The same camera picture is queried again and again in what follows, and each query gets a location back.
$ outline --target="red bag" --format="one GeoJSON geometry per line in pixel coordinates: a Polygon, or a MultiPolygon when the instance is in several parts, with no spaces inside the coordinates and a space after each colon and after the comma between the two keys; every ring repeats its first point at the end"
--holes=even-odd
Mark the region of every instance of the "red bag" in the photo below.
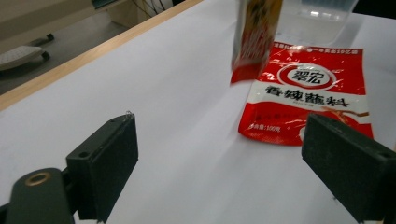
{"type": "Polygon", "coordinates": [[[314,112],[373,137],[362,52],[275,42],[269,63],[252,84],[239,132],[263,142],[300,146],[307,115],[314,112]]]}

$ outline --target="seasoning packet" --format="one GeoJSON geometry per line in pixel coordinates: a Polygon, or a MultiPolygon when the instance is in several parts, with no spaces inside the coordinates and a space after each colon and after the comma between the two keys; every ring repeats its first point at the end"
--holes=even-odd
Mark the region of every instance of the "seasoning packet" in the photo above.
{"type": "Polygon", "coordinates": [[[306,118],[317,113],[373,137],[362,71],[362,49],[275,42],[253,82],[239,132],[251,139],[300,146],[306,118]]]}
{"type": "Polygon", "coordinates": [[[240,0],[231,83],[255,79],[268,62],[282,0],[240,0]]]}

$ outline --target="clear plastic cup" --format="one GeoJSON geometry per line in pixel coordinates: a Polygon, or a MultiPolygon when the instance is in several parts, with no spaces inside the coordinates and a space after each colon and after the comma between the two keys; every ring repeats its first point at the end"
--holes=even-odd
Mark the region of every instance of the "clear plastic cup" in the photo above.
{"type": "Polygon", "coordinates": [[[358,0],[283,0],[276,35],[291,44],[331,44],[358,0]]]}

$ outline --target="screw hole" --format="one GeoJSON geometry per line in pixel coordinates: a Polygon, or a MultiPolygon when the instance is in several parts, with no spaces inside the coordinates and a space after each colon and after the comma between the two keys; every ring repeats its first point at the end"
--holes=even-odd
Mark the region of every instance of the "screw hole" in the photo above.
{"type": "Polygon", "coordinates": [[[40,185],[44,182],[46,182],[48,179],[50,179],[50,173],[38,173],[35,175],[30,176],[26,181],[25,181],[25,185],[27,186],[36,186],[36,185],[40,185]]]}
{"type": "Polygon", "coordinates": [[[90,155],[90,153],[88,153],[88,152],[81,152],[81,153],[79,153],[78,154],[81,158],[85,158],[85,157],[88,157],[89,155],[90,155]]]}
{"type": "Polygon", "coordinates": [[[380,155],[380,156],[382,156],[382,157],[385,157],[385,158],[390,158],[390,157],[392,157],[392,155],[390,155],[390,154],[387,153],[387,152],[380,152],[380,153],[378,153],[378,155],[380,155]]]}

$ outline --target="white paper surface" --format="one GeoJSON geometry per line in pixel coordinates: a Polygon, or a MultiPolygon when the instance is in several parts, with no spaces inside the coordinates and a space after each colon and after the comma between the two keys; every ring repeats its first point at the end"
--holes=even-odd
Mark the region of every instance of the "white paper surface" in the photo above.
{"type": "MultiPolygon", "coordinates": [[[[350,19],[357,36],[338,44],[365,48],[375,137],[393,147],[396,22],[350,19]]],[[[0,204],[18,178],[65,168],[68,153],[131,110],[139,162],[107,223],[356,223],[300,147],[237,132],[251,82],[229,84],[235,23],[234,1],[205,0],[1,111],[0,204]]]]}

